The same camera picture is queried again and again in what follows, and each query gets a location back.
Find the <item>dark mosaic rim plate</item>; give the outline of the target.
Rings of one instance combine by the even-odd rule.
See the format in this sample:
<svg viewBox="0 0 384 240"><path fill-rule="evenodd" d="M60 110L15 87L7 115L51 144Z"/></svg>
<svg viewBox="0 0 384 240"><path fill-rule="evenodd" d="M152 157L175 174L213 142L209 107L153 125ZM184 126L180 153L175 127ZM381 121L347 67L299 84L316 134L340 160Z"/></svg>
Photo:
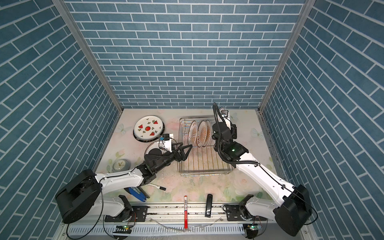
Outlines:
<svg viewBox="0 0 384 240"><path fill-rule="evenodd" d="M133 135L135 139L139 142L147 143L157 140L164 133L164 129L162 130L137 130L133 131Z"/></svg>

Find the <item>watermelon print plate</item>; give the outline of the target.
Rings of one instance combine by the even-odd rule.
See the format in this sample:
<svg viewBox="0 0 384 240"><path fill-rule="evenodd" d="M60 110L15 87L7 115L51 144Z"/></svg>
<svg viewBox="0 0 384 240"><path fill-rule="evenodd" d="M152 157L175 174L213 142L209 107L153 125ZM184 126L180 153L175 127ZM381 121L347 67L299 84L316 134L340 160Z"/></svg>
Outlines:
<svg viewBox="0 0 384 240"><path fill-rule="evenodd" d="M165 124L164 122L157 116L145 116L141 119L139 119L135 126L134 130L165 130Z"/></svg>

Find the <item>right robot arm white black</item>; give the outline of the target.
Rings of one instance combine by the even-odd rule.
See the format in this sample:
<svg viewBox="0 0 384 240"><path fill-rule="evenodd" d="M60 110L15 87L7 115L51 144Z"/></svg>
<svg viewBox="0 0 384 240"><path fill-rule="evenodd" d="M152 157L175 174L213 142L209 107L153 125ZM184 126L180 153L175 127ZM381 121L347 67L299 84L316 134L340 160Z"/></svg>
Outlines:
<svg viewBox="0 0 384 240"><path fill-rule="evenodd" d="M294 186L265 168L247 148L233 140L226 123L216 122L212 129L212 138L216 142L214 148L220 158L250 177L272 198L264 201L248 195L239 204L244 218L261 216L275 219L285 233L296 236L314 211L307 188Z"/></svg>

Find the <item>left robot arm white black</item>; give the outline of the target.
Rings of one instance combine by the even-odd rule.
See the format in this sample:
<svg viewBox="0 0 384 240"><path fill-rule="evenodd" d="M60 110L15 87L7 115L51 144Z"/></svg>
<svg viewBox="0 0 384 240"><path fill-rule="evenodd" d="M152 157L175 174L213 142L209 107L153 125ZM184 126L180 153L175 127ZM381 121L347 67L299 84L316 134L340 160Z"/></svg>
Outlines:
<svg viewBox="0 0 384 240"><path fill-rule="evenodd" d="M192 148L192 145L175 143L166 152L152 149L142 164L128 171L113 174L96 174L91 169L82 171L56 193L63 222L72 224L92 215L104 215L110 222L130 220L134 215L133 208L125 196L119 195L108 201L104 195L150 184L156 174L172 162L185 161Z"/></svg>

